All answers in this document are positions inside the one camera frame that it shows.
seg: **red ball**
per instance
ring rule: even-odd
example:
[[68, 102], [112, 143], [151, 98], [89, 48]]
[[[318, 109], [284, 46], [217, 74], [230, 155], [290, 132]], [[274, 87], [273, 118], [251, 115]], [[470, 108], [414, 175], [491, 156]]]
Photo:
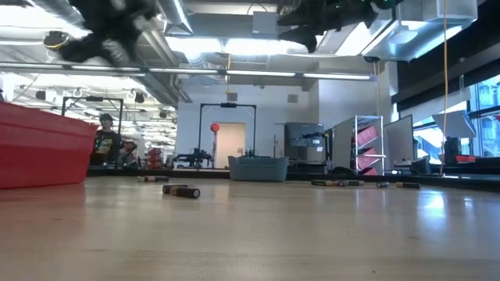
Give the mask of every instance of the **red ball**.
[[220, 129], [219, 124], [214, 123], [214, 124], [210, 125], [210, 129], [212, 130], [212, 132], [217, 133]]

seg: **teal bin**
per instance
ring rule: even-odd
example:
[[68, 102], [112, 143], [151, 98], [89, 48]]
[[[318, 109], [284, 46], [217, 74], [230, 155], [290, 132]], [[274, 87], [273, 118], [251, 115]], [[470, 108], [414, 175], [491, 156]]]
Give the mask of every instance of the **teal bin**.
[[284, 182], [287, 179], [288, 157], [236, 158], [228, 156], [232, 180]]

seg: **wooden floor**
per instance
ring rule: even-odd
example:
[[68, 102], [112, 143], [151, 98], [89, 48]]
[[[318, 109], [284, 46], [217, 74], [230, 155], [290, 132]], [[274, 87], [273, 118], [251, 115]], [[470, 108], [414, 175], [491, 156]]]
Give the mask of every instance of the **wooden floor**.
[[133, 178], [0, 191], [0, 280], [500, 278], [497, 194], [191, 183], [198, 200]]

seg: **red bin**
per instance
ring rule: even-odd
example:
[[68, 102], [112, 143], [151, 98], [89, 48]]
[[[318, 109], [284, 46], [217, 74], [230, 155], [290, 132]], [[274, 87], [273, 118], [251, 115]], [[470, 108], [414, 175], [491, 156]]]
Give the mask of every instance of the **red bin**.
[[84, 181], [96, 125], [0, 103], [0, 189]]

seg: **cap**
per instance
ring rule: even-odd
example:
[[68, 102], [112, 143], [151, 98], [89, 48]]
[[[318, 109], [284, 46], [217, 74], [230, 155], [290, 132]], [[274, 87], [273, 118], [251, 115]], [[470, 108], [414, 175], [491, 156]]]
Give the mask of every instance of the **cap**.
[[99, 121], [101, 121], [101, 122], [102, 122], [102, 121], [104, 121], [104, 120], [112, 121], [112, 120], [113, 120], [113, 118], [111, 117], [111, 115], [110, 115], [110, 114], [108, 114], [108, 113], [104, 113], [104, 114], [101, 114], [101, 115], [99, 116]]

